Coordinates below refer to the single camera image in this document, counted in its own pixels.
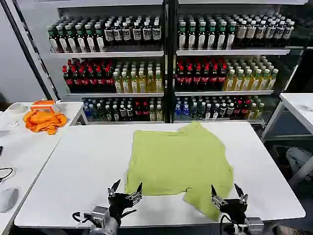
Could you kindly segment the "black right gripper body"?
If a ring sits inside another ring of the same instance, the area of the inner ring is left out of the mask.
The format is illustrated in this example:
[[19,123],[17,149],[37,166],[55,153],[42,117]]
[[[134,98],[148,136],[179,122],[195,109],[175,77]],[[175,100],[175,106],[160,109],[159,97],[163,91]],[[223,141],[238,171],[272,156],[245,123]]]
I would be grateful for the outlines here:
[[245,223],[247,202],[240,199],[225,199],[226,204],[220,206],[220,212],[226,213],[230,221],[236,224]]

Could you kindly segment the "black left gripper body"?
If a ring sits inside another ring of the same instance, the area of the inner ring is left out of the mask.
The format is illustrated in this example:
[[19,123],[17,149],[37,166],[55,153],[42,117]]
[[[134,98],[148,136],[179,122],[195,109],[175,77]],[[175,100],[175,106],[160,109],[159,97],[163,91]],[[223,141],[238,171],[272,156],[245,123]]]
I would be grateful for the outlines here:
[[118,224],[121,224],[123,217],[134,212],[134,210],[124,212],[125,209],[132,208],[134,205],[129,194],[115,193],[114,196],[109,196],[108,200],[110,217],[114,218]]

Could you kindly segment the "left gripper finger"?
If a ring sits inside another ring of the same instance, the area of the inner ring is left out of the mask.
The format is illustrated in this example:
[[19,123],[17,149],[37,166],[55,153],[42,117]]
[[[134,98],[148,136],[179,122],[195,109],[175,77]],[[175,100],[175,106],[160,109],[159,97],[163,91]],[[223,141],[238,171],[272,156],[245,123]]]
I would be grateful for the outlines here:
[[139,184],[136,192],[133,192],[132,194],[128,195],[126,197],[128,201],[130,201],[132,204],[137,204],[142,199],[142,182]]
[[108,188],[108,197],[115,197],[115,192],[117,191],[121,179],[117,180],[111,188]]

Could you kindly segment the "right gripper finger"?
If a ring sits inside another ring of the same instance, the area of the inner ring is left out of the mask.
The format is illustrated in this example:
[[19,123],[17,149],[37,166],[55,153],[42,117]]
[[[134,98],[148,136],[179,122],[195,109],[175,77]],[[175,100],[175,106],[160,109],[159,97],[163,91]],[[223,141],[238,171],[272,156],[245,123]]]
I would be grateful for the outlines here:
[[240,203],[241,204],[246,204],[247,199],[248,199],[248,194],[244,194],[243,190],[236,184],[234,183],[235,190],[240,198]]
[[211,185],[211,202],[218,209],[227,205],[227,202],[217,195],[216,190],[213,185]]

